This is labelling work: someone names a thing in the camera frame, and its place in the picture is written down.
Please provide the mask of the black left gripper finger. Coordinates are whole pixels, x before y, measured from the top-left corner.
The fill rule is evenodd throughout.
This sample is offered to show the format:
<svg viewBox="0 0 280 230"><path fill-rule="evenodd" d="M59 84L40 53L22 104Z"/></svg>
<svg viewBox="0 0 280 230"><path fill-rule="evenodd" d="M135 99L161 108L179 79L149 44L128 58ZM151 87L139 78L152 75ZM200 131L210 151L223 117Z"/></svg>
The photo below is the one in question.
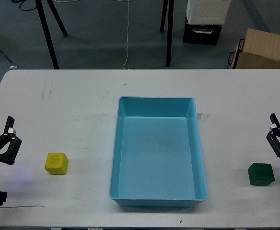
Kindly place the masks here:
<svg viewBox="0 0 280 230"><path fill-rule="evenodd" d="M6 125L4 128L4 134L16 134L16 131L13 129L14 122L15 120L12 116L7 117Z"/></svg>
<svg viewBox="0 0 280 230"><path fill-rule="evenodd" d="M0 154L0 162L8 165L15 163L15 158L21 146L22 140L18 137L12 137L5 153Z"/></svg>

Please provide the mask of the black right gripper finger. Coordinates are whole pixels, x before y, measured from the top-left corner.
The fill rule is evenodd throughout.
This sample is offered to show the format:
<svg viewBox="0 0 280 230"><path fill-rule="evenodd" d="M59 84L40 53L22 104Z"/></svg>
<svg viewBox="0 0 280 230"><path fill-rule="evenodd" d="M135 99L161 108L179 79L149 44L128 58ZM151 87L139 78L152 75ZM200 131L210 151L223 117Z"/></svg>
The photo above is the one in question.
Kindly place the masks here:
<svg viewBox="0 0 280 230"><path fill-rule="evenodd" d="M279 123L275 113L272 113L269 118L271 120L270 129L280 128L280 123Z"/></svg>
<svg viewBox="0 0 280 230"><path fill-rule="evenodd" d="M276 156L280 158L280 142L277 139L277 136L274 134L273 131L270 131L268 132L266 139L269 142L272 149L274 150Z"/></svg>

